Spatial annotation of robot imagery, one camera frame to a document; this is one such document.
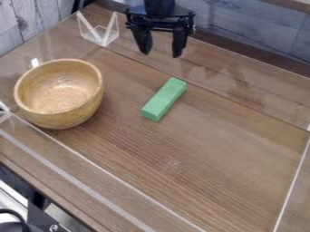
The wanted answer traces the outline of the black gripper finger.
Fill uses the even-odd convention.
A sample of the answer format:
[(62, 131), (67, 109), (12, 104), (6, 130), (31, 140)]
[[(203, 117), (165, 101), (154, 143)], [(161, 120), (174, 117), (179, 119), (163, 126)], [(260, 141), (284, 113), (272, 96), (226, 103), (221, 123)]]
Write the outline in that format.
[(183, 54), (183, 50), (187, 46), (187, 38), (195, 33), (195, 27), (177, 27), (174, 29), (174, 40), (173, 40), (173, 56), (178, 58)]
[(139, 51), (149, 55), (150, 50), (153, 48), (153, 36), (150, 30), (141, 26), (141, 25), (133, 25), (131, 31), (135, 37), (135, 42), (139, 48)]

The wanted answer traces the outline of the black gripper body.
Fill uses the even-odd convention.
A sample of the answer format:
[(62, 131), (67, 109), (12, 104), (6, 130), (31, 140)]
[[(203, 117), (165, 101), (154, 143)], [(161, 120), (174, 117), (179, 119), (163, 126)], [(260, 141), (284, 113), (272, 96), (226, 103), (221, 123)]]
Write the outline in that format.
[(143, 0), (125, 10), (126, 27), (146, 28), (151, 31), (171, 32), (177, 27), (187, 33), (195, 31), (195, 12), (177, 4), (175, 0)]

